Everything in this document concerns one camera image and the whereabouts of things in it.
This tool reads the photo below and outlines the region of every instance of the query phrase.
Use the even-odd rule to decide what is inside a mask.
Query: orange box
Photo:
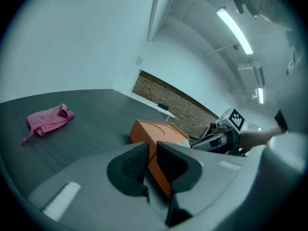
[[[172,124],[140,121],[138,119],[131,129],[129,137],[133,143],[142,141],[149,142],[150,163],[148,169],[164,193],[170,197],[170,184],[157,163],[156,143],[157,141],[165,141],[177,144],[184,140],[189,141],[189,137]]]

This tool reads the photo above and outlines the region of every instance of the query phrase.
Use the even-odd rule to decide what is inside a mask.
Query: ceiling light
[[[232,19],[232,17],[225,11],[224,8],[220,8],[216,11],[216,14],[223,20],[224,23],[231,29],[231,31],[234,33],[240,44],[242,45],[242,48],[244,49],[246,55],[253,54],[252,49],[245,38],[244,33],[241,31],[239,26],[236,24],[236,22]]]
[[[261,104],[264,104],[263,88],[258,88],[258,97],[259,97],[259,102]]]

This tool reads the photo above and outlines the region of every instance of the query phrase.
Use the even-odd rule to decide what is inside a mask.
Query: table surface
[[[30,131],[26,117],[61,103],[75,117],[21,145]],[[18,191],[27,197],[76,160],[130,144],[136,119],[164,122],[156,109],[115,90],[62,91],[0,103],[0,155]]]
[[[161,112],[161,113],[163,113],[165,115],[168,115],[168,116],[170,116],[172,118],[175,118],[175,116],[170,111],[164,110],[164,109],[158,107],[157,103],[154,103],[154,102],[152,102],[150,100],[147,100],[146,98],[144,98],[142,96],[139,96],[139,95],[137,95],[137,94],[135,94],[135,93],[133,93],[131,91],[123,91],[123,90],[116,90],[116,91],[118,91],[118,92],[120,92],[120,93],[122,93],[122,94],[124,94],[124,95],[126,95],[126,96],[128,96],[130,98],[133,98],[133,99],[135,99],[135,100],[137,100],[137,101],[139,101],[141,103],[144,103],[144,104],[146,104],[146,105],[148,105],[148,106],[158,110],[159,112]]]

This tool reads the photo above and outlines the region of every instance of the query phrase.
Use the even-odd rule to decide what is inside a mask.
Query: pink cloth
[[[21,144],[24,144],[28,139],[30,139],[34,132],[42,137],[47,132],[63,126],[74,116],[75,114],[69,111],[64,103],[49,110],[39,111],[29,115],[27,119],[31,126],[31,130],[29,135],[21,141]]]

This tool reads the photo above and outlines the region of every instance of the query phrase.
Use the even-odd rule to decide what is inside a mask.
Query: white countertop
[[[159,112],[161,112],[161,113],[163,113],[165,115],[168,115],[168,116],[170,116],[172,118],[175,118],[175,116],[173,114],[171,114],[169,111],[164,110],[164,109],[158,107],[157,106],[158,104],[156,104],[156,103],[154,103],[154,102],[152,102],[150,100],[147,100],[146,98],[144,98],[142,96],[139,96],[139,95],[137,95],[135,93],[132,93],[131,91],[123,91],[123,90],[116,90],[116,91],[118,91],[118,92],[120,92],[120,93],[122,93],[122,94],[124,94],[124,95],[126,95],[126,96],[128,96],[130,98],[133,98],[133,99],[135,99],[135,100],[137,100],[137,101],[139,101],[141,103],[144,103],[147,106],[150,106],[150,107],[158,110]]]

